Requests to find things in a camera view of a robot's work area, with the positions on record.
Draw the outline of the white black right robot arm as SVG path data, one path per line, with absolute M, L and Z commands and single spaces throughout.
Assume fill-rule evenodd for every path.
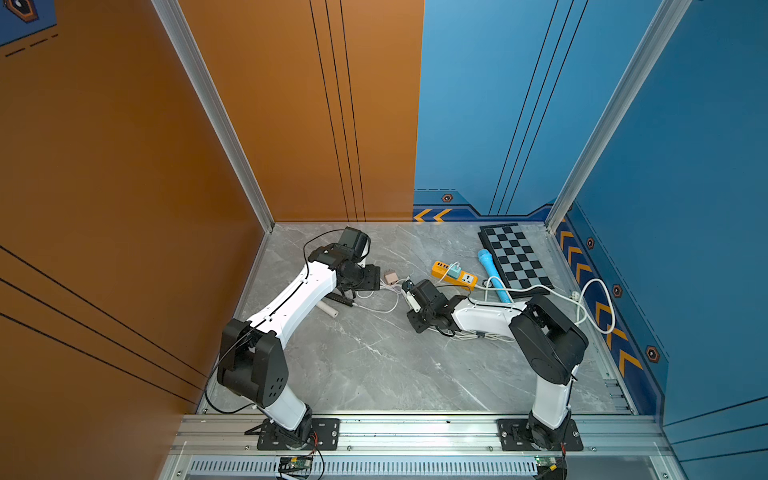
M 537 376 L 535 399 L 518 431 L 519 443 L 537 450 L 565 450 L 576 439 L 570 405 L 573 384 L 589 346 L 586 335 L 545 295 L 513 303 L 448 298 L 429 280 L 405 282 L 407 318 L 418 333 L 474 333 L 512 339 Z

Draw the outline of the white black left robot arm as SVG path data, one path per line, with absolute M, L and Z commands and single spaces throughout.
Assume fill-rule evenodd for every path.
M 367 263 L 370 237 L 349 226 L 336 232 L 336 242 L 312 252 L 302 249 L 301 271 L 267 306 L 245 321 L 230 320 L 211 371 L 219 385 L 257 407 L 275 427 L 278 441 L 291 447 L 313 440 L 312 410 L 288 386 L 284 348 L 326 295 L 380 287 L 381 269 Z

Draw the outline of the orange power strip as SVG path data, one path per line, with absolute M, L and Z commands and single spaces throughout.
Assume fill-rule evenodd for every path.
M 458 262 L 451 264 L 436 261 L 431 269 L 431 275 L 439 284 L 448 284 L 473 291 L 477 285 L 478 277 L 463 270 Z

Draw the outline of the blue toy microphone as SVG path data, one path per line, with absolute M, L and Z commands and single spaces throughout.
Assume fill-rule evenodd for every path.
M 481 249 L 478 252 L 478 261 L 484 267 L 488 277 L 486 289 L 488 291 L 494 291 L 502 303 L 511 303 L 512 299 L 500 278 L 499 272 L 493 262 L 492 254 L 487 249 Z

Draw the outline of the black grey chessboard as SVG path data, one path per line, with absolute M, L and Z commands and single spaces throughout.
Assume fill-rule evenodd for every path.
M 536 290 L 547 293 L 546 287 L 553 287 L 520 224 L 481 226 L 478 237 L 482 249 L 492 254 L 503 284 L 515 290 L 515 296 Z

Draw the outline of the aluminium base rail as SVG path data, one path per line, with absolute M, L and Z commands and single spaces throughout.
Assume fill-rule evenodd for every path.
M 651 417 L 576 415 L 539 450 L 521 415 L 322 414 L 302 447 L 257 415 L 183 419 L 162 479 L 683 479 Z

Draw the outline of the aluminium corner post right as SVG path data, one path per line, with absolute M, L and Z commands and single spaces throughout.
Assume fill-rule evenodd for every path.
M 660 3 L 544 222 L 548 233 L 565 219 L 690 5 L 690 0 Z

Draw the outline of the aluminium corner post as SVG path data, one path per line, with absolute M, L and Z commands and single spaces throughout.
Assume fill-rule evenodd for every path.
M 262 229 L 271 234 L 275 221 L 258 184 L 211 73 L 179 1 L 152 0 L 157 16 L 181 61 L 229 163 Z
M 544 222 L 548 233 L 565 219 L 690 5 L 690 0 L 660 3 Z

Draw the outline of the aluminium corner post left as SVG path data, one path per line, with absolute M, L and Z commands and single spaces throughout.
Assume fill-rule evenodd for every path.
M 157 16 L 181 61 L 229 163 L 262 229 L 271 234 L 275 221 L 258 184 L 211 73 L 179 1 L 152 0 Z

